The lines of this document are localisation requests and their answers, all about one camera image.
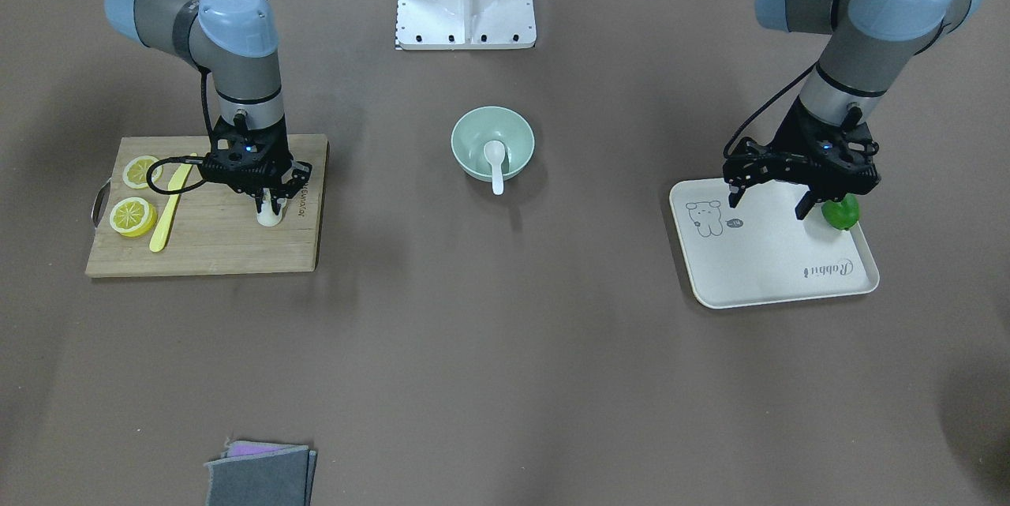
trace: gray cloth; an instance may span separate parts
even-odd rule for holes
[[[240,454],[231,448],[241,447]],[[260,446],[264,452],[249,453]],[[308,506],[316,452],[306,445],[235,441],[210,470],[207,506]]]

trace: white spoon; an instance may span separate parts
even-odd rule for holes
[[[502,180],[502,161],[505,161],[505,143],[488,141],[484,145],[484,159],[491,164],[491,192],[500,196],[505,192],[505,182]]]

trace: lemon slice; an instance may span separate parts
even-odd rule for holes
[[[109,212],[109,225],[127,238],[144,235],[155,227],[158,211],[141,197],[129,197],[116,203]]]
[[[130,189],[146,189],[147,187],[147,169],[150,165],[155,165],[158,158],[153,158],[150,155],[141,155],[141,157],[136,158],[133,161],[126,164],[126,168],[123,169],[123,183],[129,186]],[[162,168],[156,168],[155,172],[152,172],[150,179],[157,180],[162,178]]]

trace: knife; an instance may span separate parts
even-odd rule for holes
[[[190,154],[191,158],[195,158],[196,154]],[[180,165],[176,169],[175,174],[172,179],[169,180],[168,190],[179,190],[186,185],[186,178],[189,176],[190,169],[192,165]],[[155,226],[155,235],[150,237],[150,250],[152,251],[162,251],[165,249],[165,243],[169,240],[169,230],[172,229],[172,218],[176,215],[176,206],[179,204],[179,197],[182,194],[172,194],[169,197],[169,204],[166,204],[165,211],[162,212],[162,217],[158,219],[158,225]]]

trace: wooden cutting board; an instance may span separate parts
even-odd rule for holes
[[[325,135],[288,135],[295,161],[312,165],[308,185],[288,201],[284,219],[273,228],[256,221],[256,201],[224,185],[200,186],[180,197],[165,249],[153,254],[154,231],[124,238],[109,225],[108,214],[118,201],[141,197],[165,210],[169,197],[152,189],[134,190],[122,180],[133,158],[206,154],[206,136],[125,136],[116,154],[105,211],[95,229],[85,275],[88,277],[216,276],[225,273],[289,273],[315,269],[319,249],[322,187],[329,149]],[[169,186],[179,165],[166,165],[157,185]],[[197,182],[193,168],[187,186]]]

